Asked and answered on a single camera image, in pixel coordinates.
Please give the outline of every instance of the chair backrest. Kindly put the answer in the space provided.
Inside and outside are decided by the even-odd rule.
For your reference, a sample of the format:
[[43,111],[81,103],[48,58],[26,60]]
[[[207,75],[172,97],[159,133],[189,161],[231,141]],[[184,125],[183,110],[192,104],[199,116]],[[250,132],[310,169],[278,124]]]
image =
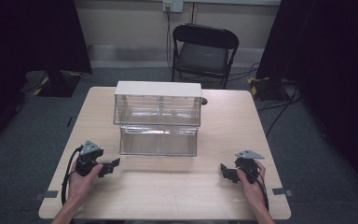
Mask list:
[[176,41],[180,41],[220,49],[236,50],[240,44],[237,36],[229,30],[193,23],[177,26],[173,30],[172,38],[175,45]]

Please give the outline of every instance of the black cable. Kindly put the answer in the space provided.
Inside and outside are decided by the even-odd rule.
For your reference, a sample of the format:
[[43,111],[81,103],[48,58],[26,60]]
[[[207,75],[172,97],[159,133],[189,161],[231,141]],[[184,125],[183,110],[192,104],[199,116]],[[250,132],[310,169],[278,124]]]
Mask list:
[[[249,75],[251,75],[252,72],[254,71],[257,71],[257,69],[253,69],[252,70],[252,67],[250,68],[249,71],[247,72],[243,72],[243,73],[237,73],[237,74],[230,74],[229,76],[238,76],[238,75],[245,75],[245,76],[242,76],[242,77],[236,77],[236,78],[232,78],[232,79],[229,79],[228,81],[235,81],[235,80],[239,80],[241,78],[244,78],[244,77],[248,77]],[[193,77],[180,77],[179,75],[175,74],[176,77],[178,78],[181,78],[181,79],[184,79],[184,80],[190,80],[190,81],[196,81],[196,82],[220,82],[220,80],[208,80],[208,81],[201,81],[199,79],[196,79],[196,78],[199,78],[199,77],[203,77],[203,76],[193,76]]]
[[257,183],[258,187],[260,187],[261,193],[263,194],[264,205],[266,206],[267,210],[269,210],[269,197],[267,195],[267,189],[266,189],[266,185],[264,184],[263,176],[260,173],[258,173],[258,175],[260,175],[261,179],[263,180],[263,184],[261,184],[260,181],[254,175],[252,175],[251,172],[245,169],[242,170]]
[[75,151],[72,153],[71,155],[71,158],[69,159],[69,162],[68,162],[68,166],[66,167],[66,172],[65,172],[65,176],[63,177],[63,181],[62,181],[62,190],[61,190],[61,202],[62,202],[62,205],[64,205],[66,203],[66,187],[68,185],[68,180],[69,180],[69,177],[71,176],[71,174],[73,174],[75,171],[69,173],[69,169],[71,168],[71,164],[72,164],[72,160],[74,159],[74,156],[77,152],[80,152],[81,151],[81,147],[78,147],[77,149],[75,149]]
[[286,104],[286,106],[282,109],[282,111],[278,114],[278,116],[275,118],[275,120],[272,122],[272,124],[269,126],[268,131],[266,133],[266,138],[269,136],[269,132],[271,131],[272,127],[277,122],[278,118],[282,115],[282,113],[289,107],[289,105],[293,102],[293,99],[295,98],[295,95],[298,90],[298,85],[296,86],[295,92],[293,93],[292,97],[290,98],[289,102]]
[[168,20],[168,28],[167,28],[167,41],[166,41],[166,48],[165,53],[167,57],[167,65],[168,68],[172,71],[172,60],[171,60],[171,18],[170,18],[170,8],[165,7],[167,12],[167,20]]
[[[297,99],[295,99],[293,102],[290,103],[290,105],[294,104],[294,103],[297,103],[301,100],[302,97],[298,97]],[[273,109],[273,108],[278,108],[278,107],[282,107],[282,106],[285,106],[287,104],[282,104],[282,105],[274,105],[274,106],[270,106],[270,107],[263,107],[263,108],[260,108],[257,110],[257,113],[258,114],[261,114],[261,112],[263,112],[264,110],[268,110],[268,109]]]
[[194,8],[196,8],[196,4],[197,3],[192,3],[193,5],[192,5],[192,8],[191,8],[191,23],[193,23],[194,22],[194,15],[196,14],[196,12],[194,11]]

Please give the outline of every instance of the clear plastic box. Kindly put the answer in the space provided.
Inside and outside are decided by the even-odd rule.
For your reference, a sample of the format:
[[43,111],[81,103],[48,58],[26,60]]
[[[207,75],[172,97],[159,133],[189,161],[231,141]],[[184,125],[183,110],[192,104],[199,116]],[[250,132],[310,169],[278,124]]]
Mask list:
[[198,83],[119,81],[120,153],[196,156],[201,99]]

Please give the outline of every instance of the chair leg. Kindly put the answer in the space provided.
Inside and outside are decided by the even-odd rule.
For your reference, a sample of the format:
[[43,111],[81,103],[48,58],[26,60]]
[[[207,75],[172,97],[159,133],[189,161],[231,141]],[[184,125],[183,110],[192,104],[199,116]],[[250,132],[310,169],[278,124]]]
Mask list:
[[227,82],[228,82],[228,76],[225,76],[223,80],[223,88],[222,88],[223,90],[226,89]]
[[175,81],[175,67],[172,67],[172,76],[171,76],[171,82]]

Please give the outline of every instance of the human hand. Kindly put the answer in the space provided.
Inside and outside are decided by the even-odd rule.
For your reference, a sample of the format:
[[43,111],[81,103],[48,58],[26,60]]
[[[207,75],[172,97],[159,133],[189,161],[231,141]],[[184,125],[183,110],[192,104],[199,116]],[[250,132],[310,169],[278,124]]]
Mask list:
[[[266,174],[266,168],[259,161],[255,160],[255,164],[258,167],[258,173],[260,173],[260,175],[257,177],[257,180],[264,186],[264,176]],[[243,170],[237,169],[237,174],[242,183],[243,194],[248,203],[252,206],[252,209],[255,209],[255,207],[257,206],[260,206],[260,204],[265,206],[264,195],[261,191],[260,186],[258,186],[256,182],[254,182],[254,184],[250,184]]]
[[60,212],[53,219],[51,224],[69,223],[75,215],[77,209],[83,204],[92,186],[92,182],[103,168],[102,164],[97,164],[86,176],[81,176],[75,171],[76,161],[72,164],[71,175],[69,176],[68,200],[63,205]]
[[86,176],[81,176],[77,172],[74,172],[76,167],[76,161],[72,165],[71,176],[69,176],[69,191],[68,201],[75,201],[77,206],[83,204],[92,186],[92,182],[98,173],[103,168],[102,164],[95,165],[91,172]]

